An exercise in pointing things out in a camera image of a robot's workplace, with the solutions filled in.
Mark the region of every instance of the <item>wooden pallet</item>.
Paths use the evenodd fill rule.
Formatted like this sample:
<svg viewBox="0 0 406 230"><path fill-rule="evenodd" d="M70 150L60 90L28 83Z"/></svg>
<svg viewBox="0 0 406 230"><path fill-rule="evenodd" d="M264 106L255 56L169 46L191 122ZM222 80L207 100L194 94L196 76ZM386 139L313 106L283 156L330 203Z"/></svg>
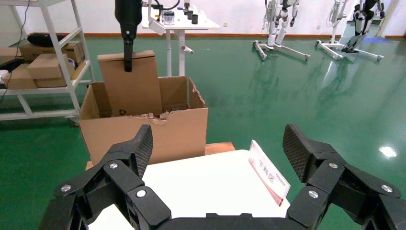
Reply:
<svg viewBox="0 0 406 230"><path fill-rule="evenodd" d="M213 143L213 144L207 144L206 145L206 150L204 152L205 155L212 155L220 152L229 152L229 151L234 151L236 150L234 148L233 143L231 142L221 142L221 143ZM86 164L86 170L93 167L93 164L91 161L88 161Z"/></svg>

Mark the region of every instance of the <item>robot leg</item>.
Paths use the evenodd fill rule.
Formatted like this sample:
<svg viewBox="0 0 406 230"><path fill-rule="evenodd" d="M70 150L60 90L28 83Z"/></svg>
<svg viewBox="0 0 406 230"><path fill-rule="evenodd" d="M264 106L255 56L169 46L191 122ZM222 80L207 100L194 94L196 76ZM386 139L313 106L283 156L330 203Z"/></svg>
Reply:
<svg viewBox="0 0 406 230"><path fill-rule="evenodd" d="M346 53L357 53L354 49L361 43L368 33L372 23L373 12L362 13L359 10L354 12L355 19L355 36L353 36L342 49Z"/></svg>
<svg viewBox="0 0 406 230"><path fill-rule="evenodd" d="M268 4L268 22L269 22L269 32L268 32L268 42L267 45L273 47L275 42L277 28L276 25L279 23L279 12L275 6L275 2L270 1Z"/></svg>
<svg viewBox="0 0 406 230"><path fill-rule="evenodd" d="M282 29L279 32L278 38L275 41L275 46L277 47L281 47L282 45L282 41L285 38L285 34L286 34L286 28L288 28L288 20L289 20L289 16L288 16L288 10L281 10L281 16L282 16Z"/></svg>

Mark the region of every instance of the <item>red and white sign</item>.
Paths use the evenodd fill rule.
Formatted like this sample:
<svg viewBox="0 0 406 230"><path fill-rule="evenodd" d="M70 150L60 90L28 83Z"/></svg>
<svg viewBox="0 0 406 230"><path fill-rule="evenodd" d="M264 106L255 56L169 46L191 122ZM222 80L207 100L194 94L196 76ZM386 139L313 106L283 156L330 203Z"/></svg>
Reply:
<svg viewBox="0 0 406 230"><path fill-rule="evenodd" d="M283 200L288 195L291 185L269 160L256 141L252 140L249 151L249 163L264 183L276 204L281 206Z"/></svg>

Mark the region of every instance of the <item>desk leg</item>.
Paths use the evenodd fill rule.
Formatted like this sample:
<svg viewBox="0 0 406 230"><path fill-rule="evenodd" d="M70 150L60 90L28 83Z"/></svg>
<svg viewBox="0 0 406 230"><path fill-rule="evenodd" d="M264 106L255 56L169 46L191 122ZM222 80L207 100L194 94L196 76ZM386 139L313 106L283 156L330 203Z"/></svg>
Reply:
<svg viewBox="0 0 406 230"><path fill-rule="evenodd" d="M185 31L179 30L179 76L185 76L185 51L180 48L185 45Z"/></svg>
<svg viewBox="0 0 406 230"><path fill-rule="evenodd" d="M172 77L172 48L170 46L170 30L166 30L166 65L167 76Z"/></svg>

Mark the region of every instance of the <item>wall baseboard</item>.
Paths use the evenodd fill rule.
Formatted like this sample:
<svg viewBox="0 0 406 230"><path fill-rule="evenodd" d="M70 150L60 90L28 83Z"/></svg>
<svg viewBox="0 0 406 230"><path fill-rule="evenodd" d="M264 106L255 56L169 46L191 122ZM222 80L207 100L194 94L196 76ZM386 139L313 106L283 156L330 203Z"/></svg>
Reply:
<svg viewBox="0 0 406 230"><path fill-rule="evenodd" d="M68 35L69 33L57 33L57 35ZM120 33L85 33L86 37L121 37ZM137 37L161 37L155 33L138 33ZM186 34L186 37L265 37L262 34L199 34L199 33L190 33ZM318 39L329 39L329 34L287 34L285 37L290 38L318 38Z"/></svg>
<svg viewBox="0 0 406 230"><path fill-rule="evenodd" d="M385 39L406 39L406 35L386 35Z"/></svg>

